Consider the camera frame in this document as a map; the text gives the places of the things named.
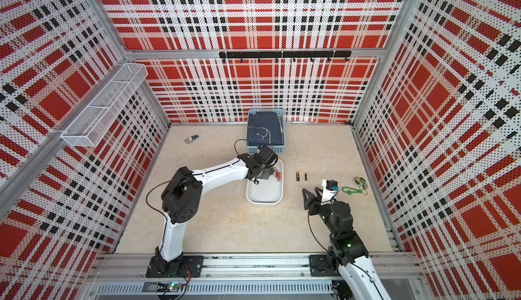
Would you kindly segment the white plastic storage tray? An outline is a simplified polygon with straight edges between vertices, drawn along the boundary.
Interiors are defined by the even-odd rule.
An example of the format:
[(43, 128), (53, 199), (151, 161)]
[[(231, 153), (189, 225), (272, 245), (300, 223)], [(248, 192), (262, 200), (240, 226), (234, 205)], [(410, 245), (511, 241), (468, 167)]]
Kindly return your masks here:
[[(275, 165), (275, 172), (271, 174), (268, 180), (258, 180), (258, 184), (249, 181), (246, 188), (246, 199), (256, 206), (276, 206), (284, 196), (284, 163), (278, 160)], [(282, 173), (281, 181), (276, 178), (276, 172)]]

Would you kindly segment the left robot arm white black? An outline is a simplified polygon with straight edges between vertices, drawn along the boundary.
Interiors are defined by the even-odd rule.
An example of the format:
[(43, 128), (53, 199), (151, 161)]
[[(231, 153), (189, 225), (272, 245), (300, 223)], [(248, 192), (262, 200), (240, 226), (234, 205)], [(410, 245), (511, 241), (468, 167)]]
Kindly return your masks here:
[(157, 210), (164, 218), (161, 242), (152, 256), (146, 277), (169, 278), (191, 274), (200, 276), (198, 265), (202, 256), (184, 259), (183, 242), (187, 223), (197, 213), (202, 197), (209, 191), (225, 184), (249, 180), (255, 185), (269, 177), (270, 170), (278, 163), (278, 155), (269, 147), (258, 152), (238, 154), (233, 160), (211, 168), (190, 170), (179, 168), (173, 178), (160, 183), (165, 190), (161, 194), (161, 209)]

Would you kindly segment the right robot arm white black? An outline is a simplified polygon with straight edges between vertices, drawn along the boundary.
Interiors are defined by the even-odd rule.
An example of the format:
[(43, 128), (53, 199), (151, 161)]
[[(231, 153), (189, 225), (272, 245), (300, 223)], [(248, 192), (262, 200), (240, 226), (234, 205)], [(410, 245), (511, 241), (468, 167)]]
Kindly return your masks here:
[(334, 197), (323, 200), (325, 191), (302, 190), (307, 216), (317, 215), (327, 227), (330, 246), (326, 247), (325, 271), (343, 278), (355, 299), (390, 299), (362, 239), (354, 229), (350, 205)]

